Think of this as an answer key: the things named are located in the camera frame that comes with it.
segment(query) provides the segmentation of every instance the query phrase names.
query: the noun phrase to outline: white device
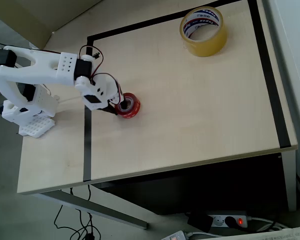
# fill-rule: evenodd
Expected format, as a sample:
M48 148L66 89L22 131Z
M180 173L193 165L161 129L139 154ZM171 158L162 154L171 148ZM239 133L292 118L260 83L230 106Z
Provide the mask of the white device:
M17 57L29 59L31 66L15 68L9 60L15 58L15 62ZM90 55L78 59L77 54L67 52L54 53L15 46L0 48L0 92L7 99L3 102L2 117L19 125L22 136L38 138L54 126L55 121L51 117L56 114L58 98L49 95L41 84L74 86L81 92L82 100L90 110L107 108L108 101L120 104L124 96L116 79L109 74L97 74L90 79L91 72L96 70L94 60ZM77 76L80 68L77 61L92 63L88 76ZM22 94L17 83L26 84L31 89L30 96Z
M170 236L163 238L162 240L188 240L189 238L183 231L177 231Z

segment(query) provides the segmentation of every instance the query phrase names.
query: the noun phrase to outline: black border line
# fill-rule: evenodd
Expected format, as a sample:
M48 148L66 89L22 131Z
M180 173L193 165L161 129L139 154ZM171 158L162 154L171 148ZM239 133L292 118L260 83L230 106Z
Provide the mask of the black border line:
M175 20L175 19L179 19L179 18L183 18L185 15L187 15L190 11L192 11L193 9L196 8L200 8L200 7L213 7L213 8L217 8L226 4L231 4L231 3L235 3L241 0L218 0L218 1L213 1L210 2L208 4L205 5L201 5L201 6L196 6L187 10L183 10L183 11L178 11L169 15L165 15L165 16L160 16L160 17L156 17L150 20L146 20L146 21L141 21L135 24L131 24L128 26L123 26L120 28L116 28L116 29L112 29L110 31L105 31L105 32L101 32L95 35L91 35L87 37L87 45L89 44L93 44L94 41L96 40L100 40L100 39L105 39L114 35L118 35L118 34L123 34L126 32L130 32L133 30L137 30L137 29L142 29L145 27L149 27L152 25L156 25L156 24L161 24L167 21L171 21L171 20Z
M256 43L258 45L263 75L270 99L276 134L281 149L291 147L286 126L284 112L282 110L277 84L272 69L267 42L262 27L257 0L248 0Z
M194 8L190 8L184 11L175 12L169 15L160 16L157 18L153 18L150 20L138 22L135 24L131 24L128 26L112 29L109 31L101 32L95 35L91 35L87 37L87 45L92 46L94 41L108 38L111 36L115 36L118 34L130 32L133 30L149 27L152 25L164 23L167 21L183 18L188 12L192 11L193 9L209 6L213 8L217 8L226 4L235 3L241 0L217 0L202 6L197 6ZM257 0L247 0L249 5L249 10L251 14L254 34L256 43L258 46L260 61L262 65L263 75L269 95L270 105L272 109L272 114L274 118L274 124L276 128L276 133L279 141L280 148L289 148L291 147L289 134L286 126L285 116L282 110L280 97L276 85L276 80L274 76L274 72L272 69L270 56L267 48L267 42L264 34L264 30L261 23L261 18L259 14ZM92 55L92 48L86 48L86 54ZM90 181L91 180L91 111L85 107L84 110L84 167L83 167L83 181Z

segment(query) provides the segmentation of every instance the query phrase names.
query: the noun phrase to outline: electrical outlet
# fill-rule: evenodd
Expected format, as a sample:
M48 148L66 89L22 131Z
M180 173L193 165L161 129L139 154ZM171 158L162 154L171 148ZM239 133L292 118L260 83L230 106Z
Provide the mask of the electrical outlet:
M211 227L217 228L228 228L228 225L225 223L226 217L233 217L238 225L243 228L248 227L248 220L246 215L222 215L222 214L208 214L210 217L213 218L213 222Z

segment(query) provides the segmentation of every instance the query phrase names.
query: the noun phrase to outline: tape label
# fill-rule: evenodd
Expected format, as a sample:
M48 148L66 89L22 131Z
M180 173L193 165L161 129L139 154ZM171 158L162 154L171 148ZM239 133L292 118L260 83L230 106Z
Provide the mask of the tape label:
M204 26L204 25L215 25L219 27L220 16L216 12L210 9L201 9L192 13L185 21L183 25L183 33L187 38L190 38L192 33Z

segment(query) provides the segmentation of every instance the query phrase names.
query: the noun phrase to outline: light wood surface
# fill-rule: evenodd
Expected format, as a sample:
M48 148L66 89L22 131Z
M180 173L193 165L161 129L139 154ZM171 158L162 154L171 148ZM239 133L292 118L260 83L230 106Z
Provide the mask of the light wood surface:
M127 7L120 2L102 1L61 28L60 34L57 31L47 47L70 51L70 45L59 47L60 41L79 24L87 23L86 35L92 35L211 1L129 0ZM296 149L261 1L258 5L289 149ZM116 8L121 9L119 19L111 14ZM139 98L140 112L131 119L92 112L91 181L83 183L84 105L79 98L61 103L53 129L40 139L23 139L18 192L40 193L281 152L248 2L218 9L228 40L210 57L196 57L185 49L179 35L181 18L95 41L105 57L102 71L117 77L123 92ZM103 25L96 19L94 27L89 27L93 16L103 18ZM84 41L71 34L78 43ZM79 95L65 86L49 87L63 99Z

